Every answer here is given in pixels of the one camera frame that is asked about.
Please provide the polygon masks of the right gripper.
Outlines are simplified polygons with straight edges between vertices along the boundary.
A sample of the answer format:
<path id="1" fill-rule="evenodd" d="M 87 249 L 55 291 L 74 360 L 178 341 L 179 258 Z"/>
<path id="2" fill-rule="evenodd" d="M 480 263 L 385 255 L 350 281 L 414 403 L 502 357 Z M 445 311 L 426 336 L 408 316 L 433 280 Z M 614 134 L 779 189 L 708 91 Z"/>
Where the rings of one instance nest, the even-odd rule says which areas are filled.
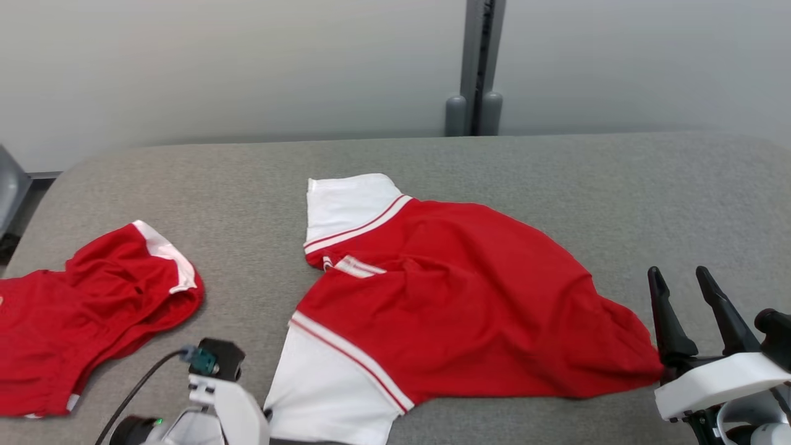
<path id="1" fill-rule="evenodd" d="M 670 304 L 660 269 L 650 267 L 647 277 L 660 361 L 676 367 L 696 357 L 698 348 Z M 708 268 L 698 266 L 696 279 L 714 313 L 726 358 L 656 389 L 662 420 L 686 423 L 698 445 L 791 445 L 791 373 L 759 353 L 760 341 Z"/>

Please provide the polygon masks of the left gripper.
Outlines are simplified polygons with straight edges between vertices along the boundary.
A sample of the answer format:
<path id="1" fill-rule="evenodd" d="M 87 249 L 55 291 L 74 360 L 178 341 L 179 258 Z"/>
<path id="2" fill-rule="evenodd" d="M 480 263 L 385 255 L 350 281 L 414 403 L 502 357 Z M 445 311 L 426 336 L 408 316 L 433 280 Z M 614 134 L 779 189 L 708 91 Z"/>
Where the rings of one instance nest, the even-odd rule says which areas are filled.
<path id="1" fill-rule="evenodd" d="M 129 416 L 111 434 L 111 445 L 269 445 L 268 418 L 235 382 L 191 374 L 190 406 L 172 422 Z"/>

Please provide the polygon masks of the red shorts with white stripe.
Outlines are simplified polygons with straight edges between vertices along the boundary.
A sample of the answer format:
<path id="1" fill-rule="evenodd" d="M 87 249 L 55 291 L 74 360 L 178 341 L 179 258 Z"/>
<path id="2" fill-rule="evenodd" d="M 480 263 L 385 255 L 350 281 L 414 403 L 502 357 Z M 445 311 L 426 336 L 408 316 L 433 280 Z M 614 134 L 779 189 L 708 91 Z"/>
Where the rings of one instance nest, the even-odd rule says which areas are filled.
<path id="1" fill-rule="evenodd" d="M 204 298 L 192 262 L 141 220 L 61 271 L 0 279 L 0 417 L 67 416 L 97 367 L 180 326 Z"/>

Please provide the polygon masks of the red white number jersey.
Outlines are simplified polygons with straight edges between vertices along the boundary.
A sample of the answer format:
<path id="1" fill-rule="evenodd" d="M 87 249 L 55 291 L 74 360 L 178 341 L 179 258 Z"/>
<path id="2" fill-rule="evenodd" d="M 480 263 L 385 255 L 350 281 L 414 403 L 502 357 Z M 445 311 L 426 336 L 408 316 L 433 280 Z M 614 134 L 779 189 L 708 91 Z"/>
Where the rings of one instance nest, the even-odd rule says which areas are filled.
<path id="1" fill-rule="evenodd" d="M 271 437 L 386 445 L 434 398 L 592 398 L 663 372 L 636 314 L 542 231 L 384 174 L 310 179 L 305 259 L 264 408 Z"/>

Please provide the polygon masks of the grey upholstered table pad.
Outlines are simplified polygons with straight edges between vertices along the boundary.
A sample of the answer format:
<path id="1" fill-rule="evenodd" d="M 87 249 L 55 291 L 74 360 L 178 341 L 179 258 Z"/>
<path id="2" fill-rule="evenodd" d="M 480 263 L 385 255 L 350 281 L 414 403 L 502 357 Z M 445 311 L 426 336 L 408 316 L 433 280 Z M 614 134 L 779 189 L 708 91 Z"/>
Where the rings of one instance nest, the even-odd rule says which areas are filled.
<path id="1" fill-rule="evenodd" d="M 93 445 L 166 353 L 205 336 L 246 353 L 241 383 L 268 393 L 308 267 L 309 179 L 381 172 L 422 200 L 480 203 L 544 231 L 596 288 L 653 325 L 658 266 L 687 335 L 721 353 L 695 277 L 710 273 L 748 323 L 791 313 L 791 150 L 763 139 L 678 132 L 370 139 L 119 150 L 63 172 L 5 272 L 56 270 L 82 245 L 144 220 L 195 265 L 206 301 L 189 322 L 102 366 L 68 417 L 0 418 L 0 445 Z"/>

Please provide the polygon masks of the grey chair shell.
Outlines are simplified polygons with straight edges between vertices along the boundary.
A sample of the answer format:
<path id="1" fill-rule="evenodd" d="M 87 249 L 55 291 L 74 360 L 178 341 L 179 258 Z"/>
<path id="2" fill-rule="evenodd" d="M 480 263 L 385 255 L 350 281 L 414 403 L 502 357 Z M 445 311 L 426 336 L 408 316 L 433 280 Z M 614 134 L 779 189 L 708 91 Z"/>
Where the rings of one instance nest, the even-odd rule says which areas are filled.
<path id="1" fill-rule="evenodd" d="M 9 230 L 31 184 L 32 178 L 0 145 L 0 239 Z"/>

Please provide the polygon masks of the grey cylindrical post foot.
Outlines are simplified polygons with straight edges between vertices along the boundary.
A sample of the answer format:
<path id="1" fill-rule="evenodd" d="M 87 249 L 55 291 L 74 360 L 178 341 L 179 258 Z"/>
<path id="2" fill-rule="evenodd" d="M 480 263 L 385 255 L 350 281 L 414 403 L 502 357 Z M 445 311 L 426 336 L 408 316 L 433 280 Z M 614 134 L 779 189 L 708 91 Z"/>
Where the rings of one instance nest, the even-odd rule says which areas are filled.
<path id="1" fill-rule="evenodd" d="M 480 118 L 478 119 L 478 133 L 480 133 L 480 135 L 498 135 L 502 115 L 502 105 L 503 96 L 498 92 L 489 91 L 482 96 Z"/>
<path id="2" fill-rule="evenodd" d="M 457 94 L 444 103 L 444 135 L 463 137 L 467 134 L 467 99 Z"/>

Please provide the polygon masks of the grey metal partition post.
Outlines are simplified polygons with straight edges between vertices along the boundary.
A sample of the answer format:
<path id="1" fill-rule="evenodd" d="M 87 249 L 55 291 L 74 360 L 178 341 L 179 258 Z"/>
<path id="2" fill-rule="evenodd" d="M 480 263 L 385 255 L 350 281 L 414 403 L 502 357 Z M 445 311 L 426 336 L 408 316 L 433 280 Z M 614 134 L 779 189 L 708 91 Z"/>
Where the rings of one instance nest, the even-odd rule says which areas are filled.
<path id="1" fill-rule="evenodd" d="M 458 92 L 467 99 L 466 136 L 481 136 L 478 119 L 482 96 L 489 91 L 497 92 L 494 80 L 506 5 L 507 0 L 466 0 Z"/>

